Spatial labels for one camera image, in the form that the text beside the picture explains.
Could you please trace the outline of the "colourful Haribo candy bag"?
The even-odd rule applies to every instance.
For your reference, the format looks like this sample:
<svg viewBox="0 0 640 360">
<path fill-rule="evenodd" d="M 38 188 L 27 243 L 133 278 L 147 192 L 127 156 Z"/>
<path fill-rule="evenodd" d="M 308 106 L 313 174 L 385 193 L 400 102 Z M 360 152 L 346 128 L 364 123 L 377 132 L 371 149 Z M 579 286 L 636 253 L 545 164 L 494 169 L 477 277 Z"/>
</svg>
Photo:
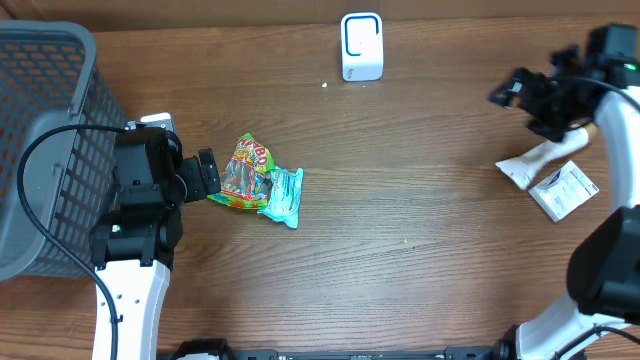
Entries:
<svg viewBox="0 0 640 360">
<path fill-rule="evenodd" d="M 231 160 L 220 176 L 221 190 L 208 198 L 232 208 L 263 209 L 269 200 L 270 172 L 274 169 L 270 151 L 246 133 L 238 138 Z"/>
</svg>

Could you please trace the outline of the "white tube with gold cap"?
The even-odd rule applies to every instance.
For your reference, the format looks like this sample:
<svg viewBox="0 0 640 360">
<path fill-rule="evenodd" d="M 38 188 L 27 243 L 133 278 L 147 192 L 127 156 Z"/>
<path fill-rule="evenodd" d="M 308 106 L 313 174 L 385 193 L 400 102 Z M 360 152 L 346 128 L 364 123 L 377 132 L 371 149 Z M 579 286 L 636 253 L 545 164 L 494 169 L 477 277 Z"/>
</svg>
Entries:
<svg viewBox="0 0 640 360">
<path fill-rule="evenodd" d="M 526 190 L 548 163 L 586 147 L 597 135 L 597 132 L 594 124 L 588 124 L 584 127 L 575 125 L 571 131 L 565 133 L 561 142 L 546 140 L 520 156 L 498 161 L 495 165 L 520 190 Z"/>
</svg>

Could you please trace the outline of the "teal tissue packet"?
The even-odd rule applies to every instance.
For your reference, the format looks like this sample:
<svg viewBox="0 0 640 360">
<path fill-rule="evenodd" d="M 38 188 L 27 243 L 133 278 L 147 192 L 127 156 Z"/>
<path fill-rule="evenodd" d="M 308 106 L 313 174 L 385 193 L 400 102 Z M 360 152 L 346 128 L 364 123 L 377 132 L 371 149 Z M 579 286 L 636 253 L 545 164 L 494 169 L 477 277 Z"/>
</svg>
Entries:
<svg viewBox="0 0 640 360">
<path fill-rule="evenodd" d="M 274 222 L 282 222 L 291 229 L 297 229 L 303 179 L 302 168 L 291 172 L 276 167 L 270 172 L 272 187 L 267 205 L 257 213 L 267 216 Z"/>
</svg>

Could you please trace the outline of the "white Hansaplast plaster box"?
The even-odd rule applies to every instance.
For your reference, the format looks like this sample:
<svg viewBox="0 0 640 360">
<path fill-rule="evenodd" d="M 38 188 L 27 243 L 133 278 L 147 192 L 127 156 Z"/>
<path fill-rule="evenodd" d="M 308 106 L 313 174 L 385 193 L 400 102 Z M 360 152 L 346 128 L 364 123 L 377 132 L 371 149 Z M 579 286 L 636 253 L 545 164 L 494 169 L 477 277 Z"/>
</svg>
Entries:
<svg viewBox="0 0 640 360">
<path fill-rule="evenodd" d="M 599 188 L 573 161 L 568 161 L 529 190 L 553 222 L 564 219 L 598 193 Z"/>
</svg>

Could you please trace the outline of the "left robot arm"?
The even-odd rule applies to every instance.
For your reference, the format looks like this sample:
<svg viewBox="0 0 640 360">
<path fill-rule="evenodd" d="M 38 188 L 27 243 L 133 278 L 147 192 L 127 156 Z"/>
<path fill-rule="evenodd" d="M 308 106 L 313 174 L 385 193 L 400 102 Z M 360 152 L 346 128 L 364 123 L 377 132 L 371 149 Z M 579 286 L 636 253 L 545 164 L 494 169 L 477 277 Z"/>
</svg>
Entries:
<svg viewBox="0 0 640 360">
<path fill-rule="evenodd" d="M 138 126 L 115 138 L 115 204 L 90 231 L 97 293 L 92 356 L 153 359 L 159 320 L 183 235 L 185 204 L 221 188 L 211 149 L 186 158 L 177 136 Z"/>
</svg>

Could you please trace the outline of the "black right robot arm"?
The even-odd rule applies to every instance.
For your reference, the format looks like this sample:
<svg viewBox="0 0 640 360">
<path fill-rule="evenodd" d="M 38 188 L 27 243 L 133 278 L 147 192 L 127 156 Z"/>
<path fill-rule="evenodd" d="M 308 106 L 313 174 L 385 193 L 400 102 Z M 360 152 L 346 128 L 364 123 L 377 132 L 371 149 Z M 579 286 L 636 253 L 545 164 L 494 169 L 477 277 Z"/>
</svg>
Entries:
<svg viewBox="0 0 640 360">
<path fill-rule="evenodd" d="M 632 342 L 639 322 L 638 30 L 611 23 L 593 29 L 581 52 L 551 56 L 550 76 L 516 69 L 489 99 L 516 102 L 532 132 L 558 143 L 581 125 L 598 128 L 609 161 L 612 212 L 573 252 L 566 291 L 537 318 L 512 327 L 486 359 L 581 359 L 608 334 Z"/>
</svg>

